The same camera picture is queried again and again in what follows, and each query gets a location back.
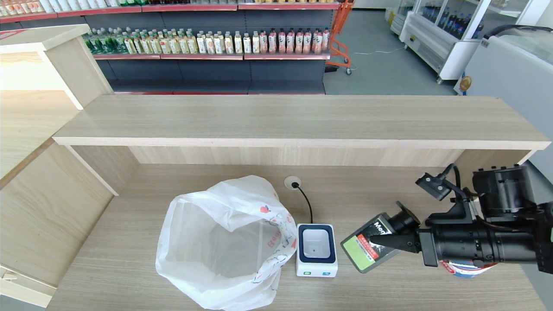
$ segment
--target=wooden panel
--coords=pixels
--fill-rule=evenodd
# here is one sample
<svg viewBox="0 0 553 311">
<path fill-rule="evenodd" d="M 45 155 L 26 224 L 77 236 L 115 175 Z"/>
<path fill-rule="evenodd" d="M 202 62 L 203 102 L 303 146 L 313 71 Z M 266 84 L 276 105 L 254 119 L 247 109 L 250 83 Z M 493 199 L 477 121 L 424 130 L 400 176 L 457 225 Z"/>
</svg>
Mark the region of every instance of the wooden panel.
<svg viewBox="0 0 553 311">
<path fill-rule="evenodd" d="M 130 147 L 140 163 L 445 167 L 459 149 Z"/>
<path fill-rule="evenodd" d="M 113 94 L 82 38 L 70 40 L 44 54 L 44 61 L 49 61 L 61 76 L 63 90 L 78 109 L 83 109 L 99 95 Z"/>
<path fill-rule="evenodd" d="M 63 80 L 37 52 L 2 54 L 0 64 L 0 76 L 9 77 L 0 90 L 63 90 Z"/>
<path fill-rule="evenodd" d="M 472 172 L 479 168 L 490 170 L 492 166 L 513 167 L 524 163 L 532 154 L 530 150 L 465 150 L 455 163 L 461 173 L 461 185 L 474 191 Z"/>
<path fill-rule="evenodd" d="M 46 307 L 55 291 L 55 288 L 0 268 L 0 294 L 4 296 Z"/>
<path fill-rule="evenodd" d="M 4 57 L 6 53 L 46 51 L 79 37 L 89 29 L 87 24 L 26 29 L 16 35 L 2 39 L 0 53 Z"/>
<path fill-rule="evenodd" d="M 118 95 L 97 98 L 85 112 L 55 135 L 58 143 L 417 149 L 549 145 L 494 97 Z"/>
<path fill-rule="evenodd" d="M 1 191 L 1 264 L 57 286 L 111 197 L 53 144 Z"/>
<path fill-rule="evenodd" d="M 113 199 L 86 240 L 48 310 L 202 310 L 155 271 L 161 225 L 169 203 L 178 194 L 257 174 L 275 186 L 295 221 L 305 222 L 309 212 L 304 198 L 283 184 L 287 175 L 298 175 L 313 205 L 315 222 L 331 223 L 338 244 L 377 213 L 396 213 L 396 200 L 420 217 L 446 211 L 448 203 L 434 200 L 415 185 L 425 170 L 432 174 L 441 171 L 140 165 L 127 190 Z M 337 255 L 339 269 L 334 279 L 299 278 L 292 258 L 282 270 L 275 301 L 263 309 L 367 310 L 370 306 L 374 310 L 442 311 L 447 306 L 449 310 L 545 310 L 519 265 L 499 265 L 467 281 L 443 268 L 425 267 L 417 254 L 399 254 L 369 274 L 357 272 L 340 247 Z M 490 291 L 506 283 L 517 286 Z"/>
<path fill-rule="evenodd" d="M 2 178 L 79 112 L 63 91 L 2 91 L 0 101 Z"/>
<path fill-rule="evenodd" d="M 75 156 L 114 195 L 119 195 L 123 191 L 138 167 L 138 161 L 125 146 L 68 146 L 68 148 L 75 151 Z"/>
</svg>

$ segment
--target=gray floor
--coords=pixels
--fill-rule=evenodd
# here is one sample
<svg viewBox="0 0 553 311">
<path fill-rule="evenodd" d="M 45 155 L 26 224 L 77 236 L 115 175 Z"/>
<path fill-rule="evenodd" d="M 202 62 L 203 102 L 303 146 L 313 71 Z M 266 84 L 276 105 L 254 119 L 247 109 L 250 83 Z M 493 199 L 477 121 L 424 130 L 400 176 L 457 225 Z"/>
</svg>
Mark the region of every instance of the gray floor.
<svg viewBox="0 0 553 311">
<path fill-rule="evenodd" d="M 383 11 L 352 11 L 339 40 L 348 45 L 353 74 L 348 76 L 344 68 L 325 74 L 327 94 L 369 95 L 455 95 L 454 81 L 442 85 L 436 83 L 436 73 L 416 54 L 404 50 L 397 36 L 384 21 Z M 391 53 L 372 53 L 391 51 Z M 372 53 L 370 55 L 355 53 Z M 553 200 L 553 186 L 537 170 L 532 172 L 537 203 Z M 538 295 L 549 311 L 553 311 L 553 275 L 538 272 L 536 265 L 524 265 Z M 508 291 L 506 288 L 491 290 Z M 42 308 L 0 296 L 2 311 L 40 311 Z"/>
<path fill-rule="evenodd" d="M 437 84 L 436 72 L 413 51 L 402 48 L 404 44 L 390 30 L 383 11 L 352 11 L 338 39 L 349 48 L 353 73 L 346 75 L 344 68 L 325 73 L 327 94 L 455 94 L 455 81 Z M 332 60 L 343 62 L 341 58 Z"/>
</svg>

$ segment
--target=white cable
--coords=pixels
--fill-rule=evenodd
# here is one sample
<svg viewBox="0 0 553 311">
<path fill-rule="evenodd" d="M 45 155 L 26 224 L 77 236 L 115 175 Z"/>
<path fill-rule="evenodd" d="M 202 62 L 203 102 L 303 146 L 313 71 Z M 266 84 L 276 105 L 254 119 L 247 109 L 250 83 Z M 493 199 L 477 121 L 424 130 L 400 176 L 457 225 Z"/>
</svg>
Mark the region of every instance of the white cable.
<svg viewBox="0 0 553 311">
<path fill-rule="evenodd" d="M 360 54 L 360 55 L 371 55 L 371 54 L 374 54 L 374 53 L 384 53 L 384 54 L 390 54 L 390 53 L 393 53 L 397 50 L 401 50 L 403 47 L 401 48 L 397 48 L 395 50 L 392 50 L 392 51 L 389 51 L 389 52 L 386 52 L 386 51 L 373 51 L 373 52 L 370 52 L 370 53 L 354 53 L 354 54 Z"/>
</svg>

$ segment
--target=green label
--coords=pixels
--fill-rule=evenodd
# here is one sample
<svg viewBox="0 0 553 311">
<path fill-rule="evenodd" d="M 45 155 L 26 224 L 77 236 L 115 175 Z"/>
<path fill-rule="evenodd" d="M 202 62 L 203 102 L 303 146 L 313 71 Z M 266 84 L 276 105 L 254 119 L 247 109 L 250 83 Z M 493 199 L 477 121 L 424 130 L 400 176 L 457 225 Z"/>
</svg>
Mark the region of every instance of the green label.
<svg viewBox="0 0 553 311">
<path fill-rule="evenodd" d="M 363 248 L 357 236 L 352 236 L 343 244 L 343 248 L 359 270 L 365 270 L 375 263 L 369 253 Z"/>
</svg>

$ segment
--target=orange shopping cart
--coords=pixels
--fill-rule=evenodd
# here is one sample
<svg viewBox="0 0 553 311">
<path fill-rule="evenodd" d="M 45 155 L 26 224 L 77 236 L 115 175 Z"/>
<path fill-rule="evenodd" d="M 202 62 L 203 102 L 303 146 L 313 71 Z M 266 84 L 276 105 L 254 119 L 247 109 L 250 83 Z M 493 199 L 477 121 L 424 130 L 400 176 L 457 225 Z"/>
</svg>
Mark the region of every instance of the orange shopping cart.
<svg viewBox="0 0 553 311">
<path fill-rule="evenodd" d="M 344 43 L 341 43 L 336 39 L 336 36 L 342 32 L 342 28 L 346 23 L 347 17 L 353 8 L 355 0 L 338 0 L 338 10 L 336 10 L 336 15 L 334 16 L 334 21 L 332 22 L 332 29 L 330 33 L 330 56 L 343 56 L 343 63 L 335 63 L 332 61 L 327 61 L 327 66 L 338 66 L 346 67 L 346 74 L 351 74 L 351 62 L 349 61 L 349 50 Z"/>
</svg>

